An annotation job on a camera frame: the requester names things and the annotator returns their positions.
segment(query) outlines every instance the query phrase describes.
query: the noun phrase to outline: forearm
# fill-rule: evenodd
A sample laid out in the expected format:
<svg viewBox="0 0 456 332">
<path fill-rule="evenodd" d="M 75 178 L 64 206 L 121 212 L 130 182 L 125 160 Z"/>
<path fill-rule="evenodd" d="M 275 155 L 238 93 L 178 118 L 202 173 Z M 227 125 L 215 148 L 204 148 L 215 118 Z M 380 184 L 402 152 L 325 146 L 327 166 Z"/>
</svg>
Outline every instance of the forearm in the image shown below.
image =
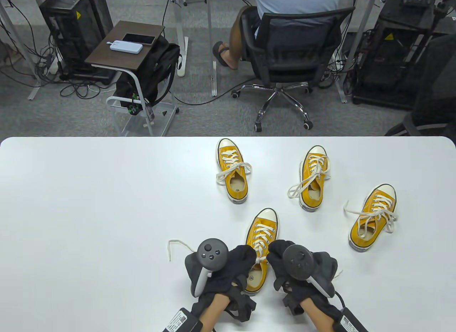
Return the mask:
<svg viewBox="0 0 456 332">
<path fill-rule="evenodd" d="M 220 315 L 228 306 L 230 299 L 222 294 L 215 294 L 211 305 L 201 314 L 200 322 L 202 322 L 201 332 L 211 332 L 217 323 Z"/>
<path fill-rule="evenodd" d="M 301 302 L 301 307 L 312 320 L 318 332 L 334 332 L 334 329 L 332 328 L 334 320 L 320 311 L 315 306 L 312 299 L 305 299 Z"/>
</svg>

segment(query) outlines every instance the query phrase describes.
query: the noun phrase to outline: black backpack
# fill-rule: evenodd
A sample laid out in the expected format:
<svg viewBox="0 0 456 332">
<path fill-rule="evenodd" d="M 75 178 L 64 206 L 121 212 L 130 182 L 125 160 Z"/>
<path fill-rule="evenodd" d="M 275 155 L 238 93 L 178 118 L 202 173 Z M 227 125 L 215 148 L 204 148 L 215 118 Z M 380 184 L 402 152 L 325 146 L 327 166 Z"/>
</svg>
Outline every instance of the black backpack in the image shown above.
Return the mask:
<svg viewBox="0 0 456 332">
<path fill-rule="evenodd" d="M 159 36 L 149 54 L 145 57 L 144 62 L 135 71 L 135 75 L 140 82 L 143 96 L 146 99 L 148 108 L 158 104 L 165 95 L 169 92 L 176 65 L 180 54 L 179 45 L 169 43 L 163 36 Z M 158 96 L 158 83 L 170 77 L 168 86 L 160 98 Z M 133 99 L 139 99 L 138 91 L 136 90 L 135 81 L 126 73 L 122 73 L 119 80 L 116 82 L 116 95 L 124 98 L 131 98 L 131 102 L 120 102 L 122 107 L 126 107 L 130 114 L 137 115 L 143 108 L 141 104 L 135 104 Z"/>
</svg>

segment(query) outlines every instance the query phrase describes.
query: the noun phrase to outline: sneaker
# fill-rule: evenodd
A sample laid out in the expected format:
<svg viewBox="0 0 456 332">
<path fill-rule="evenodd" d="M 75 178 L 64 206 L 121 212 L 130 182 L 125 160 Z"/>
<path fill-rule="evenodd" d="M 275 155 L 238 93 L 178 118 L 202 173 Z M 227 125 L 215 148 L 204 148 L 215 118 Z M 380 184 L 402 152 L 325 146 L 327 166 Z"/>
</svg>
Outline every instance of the sneaker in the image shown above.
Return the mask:
<svg viewBox="0 0 456 332">
<path fill-rule="evenodd" d="M 330 162 L 325 149 L 316 145 L 306 154 L 299 165 L 300 183 L 288 190 L 288 197 L 299 198 L 299 203 L 306 211 L 313 212 L 323 201 L 325 180 L 329 179 Z"/>
<path fill-rule="evenodd" d="M 379 185 L 364 201 L 361 212 L 350 211 L 344 206 L 345 212 L 358 214 L 359 217 L 353 225 L 348 236 L 348 243 L 356 251 L 366 251 L 386 226 L 388 233 L 394 232 L 394 222 L 398 218 L 396 210 L 396 191 L 392 185 Z"/>
<path fill-rule="evenodd" d="M 225 184 L 228 198 L 235 204 L 247 200 L 246 169 L 252 171 L 252 166 L 242 158 L 239 148 L 231 139 L 223 138 L 217 144 L 217 162 L 221 172 L 217 174 L 217 182 Z"/>
<path fill-rule="evenodd" d="M 279 216 L 272 208 L 265 208 L 257 214 L 247 233 L 246 245 L 257 252 L 256 264 L 249 272 L 246 293 L 257 293 L 264 284 L 268 270 L 266 256 L 269 244 L 277 239 L 279 233 Z"/>
</svg>

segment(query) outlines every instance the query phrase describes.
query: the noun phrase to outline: smartphone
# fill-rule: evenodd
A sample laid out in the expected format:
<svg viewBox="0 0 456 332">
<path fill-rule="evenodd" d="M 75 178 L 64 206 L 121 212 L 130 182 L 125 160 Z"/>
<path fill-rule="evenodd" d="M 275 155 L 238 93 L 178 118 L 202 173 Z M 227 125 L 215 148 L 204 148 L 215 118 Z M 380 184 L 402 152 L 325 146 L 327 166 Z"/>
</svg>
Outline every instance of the smartphone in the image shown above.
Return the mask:
<svg viewBox="0 0 456 332">
<path fill-rule="evenodd" d="M 141 43 L 143 45 L 151 45 L 155 40 L 155 36 L 148 35 L 137 35 L 137 34 L 125 34 L 122 41 Z"/>
</svg>

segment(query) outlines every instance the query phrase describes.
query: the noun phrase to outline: sandal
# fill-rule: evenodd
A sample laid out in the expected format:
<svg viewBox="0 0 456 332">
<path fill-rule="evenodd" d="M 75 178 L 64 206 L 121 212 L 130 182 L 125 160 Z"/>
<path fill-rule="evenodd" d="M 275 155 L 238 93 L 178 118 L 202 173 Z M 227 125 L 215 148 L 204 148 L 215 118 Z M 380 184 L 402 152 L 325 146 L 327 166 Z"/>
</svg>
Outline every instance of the sandal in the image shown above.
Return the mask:
<svg viewBox="0 0 456 332">
<path fill-rule="evenodd" d="M 218 49 L 220 48 L 220 46 L 223 44 L 222 41 L 218 41 L 214 44 L 214 46 L 212 47 L 212 53 L 214 54 L 215 58 L 217 59 L 217 61 L 223 66 L 223 67 L 229 67 L 228 64 L 225 62 L 225 60 L 223 60 L 222 58 L 222 52 L 224 52 L 225 50 L 229 50 L 228 47 L 224 47 L 222 48 L 222 50 L 218 51 Z"/>
</svg>

